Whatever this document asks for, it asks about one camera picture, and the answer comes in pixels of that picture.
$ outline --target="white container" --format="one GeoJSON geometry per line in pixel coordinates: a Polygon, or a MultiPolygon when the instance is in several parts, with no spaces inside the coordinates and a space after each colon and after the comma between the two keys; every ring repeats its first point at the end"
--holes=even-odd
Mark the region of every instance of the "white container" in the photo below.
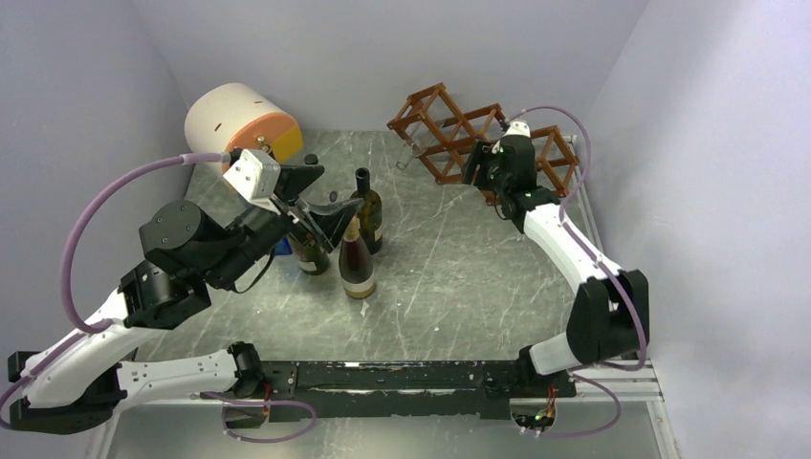
{"type": "Polygon", "coordinates": [[[296,120],[242,83],[224,84],[194,102],[185,131],[193,152],[259,148],[264,138],[276,160],[284,162],[302,146],[296,120]]]}

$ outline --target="bottle neck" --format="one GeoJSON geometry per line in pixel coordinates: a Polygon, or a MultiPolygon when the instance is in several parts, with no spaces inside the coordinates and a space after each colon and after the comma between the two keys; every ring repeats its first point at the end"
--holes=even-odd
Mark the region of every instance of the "bottle neck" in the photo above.
{"type": "Polygon", "coordinates": [[[343,240],[346,242],[357,241],[361,237],[361,224],[358,222],[358,217],[352,217],[346,232],[343,234],[343,240]]]}
{"type": "Polygon", "coordinates": [[[369,174],[369,169],[365,167],[361,167],[355,171],[355,182],[358,184],[358,193],[360,195],[366,194],[369,190],[372,189],[371,187],[371,174],[369,174]]]}

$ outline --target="white wall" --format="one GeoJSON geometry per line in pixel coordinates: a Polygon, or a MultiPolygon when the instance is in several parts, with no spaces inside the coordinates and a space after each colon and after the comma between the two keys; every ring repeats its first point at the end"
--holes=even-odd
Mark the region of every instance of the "white wall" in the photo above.
{"type": "MultiPolygon", "coordinates": [[[[128,0],[0,0],[3,362],[69,332],[58,295],[68,230],[122,173],[187,151],[185,113],[174,78],[128,0]]],[[[142,260],[138,226],[182,194],[188,172],[143,178],[91,223],[74,277],[83,315],[142,260]]],[[[83,457],[87,438],[0,430],[0,457],[83,457]]]]}
{"type": "Polygon", "coordinates": [[[463,110],[584,113],[646,3],[135,0],[187,103],[237,80],[303,126],[370,130],[439,81],[463,110]]]}
{"type": "Polygon", "coordinates": [[[811,453],[809,23],[803,2],[651,0],[587,119],[686,458],[811,453]]]}

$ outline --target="marble tabletop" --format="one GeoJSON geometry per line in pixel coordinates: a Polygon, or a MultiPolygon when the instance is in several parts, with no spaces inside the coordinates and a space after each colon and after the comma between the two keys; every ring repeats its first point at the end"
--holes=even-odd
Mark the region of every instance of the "marble tabletop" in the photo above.
{"type": "MultiPolygon", "coordinates": [[[[303,163],[308,153],[326,169],[307,196],[315,202],[325,203],[333,189],[347,198],[355,169],[371,171],[384,204],[377,291],[366,300],[344,294],[338,251],[319,276],[280,256],[246,294],[211,290],[210,308],[142,346],[137,360],[205,355],[238,340],[254,344],[266,361],[515,359],[522,347],[565,328],[573,293],[562,274],[474,187],[438,186],[419,161],[397,168],[410,149],[392,132],[305,131],[291,162],[303,163]]],[[[186,197],[223,226],[244,208],[204,165],[186,197]]],[[[591,236],[583,203],[575,200],[568,213],[591,236]]],[[[258,267],[237,285],[247,286],[258,267]]]]}

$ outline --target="blue object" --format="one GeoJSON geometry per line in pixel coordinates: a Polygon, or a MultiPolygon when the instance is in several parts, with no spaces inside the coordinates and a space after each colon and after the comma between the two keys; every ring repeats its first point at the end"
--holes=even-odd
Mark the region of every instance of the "blue object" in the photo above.
{"type": "Polygon", "coordinates": [[[276,256],[279,255],[292,255],[293,249],[290,248],[290,243],[287,242],[287,238],[285,237],[278,244],[276,244],[275,250],[276,256]]]}

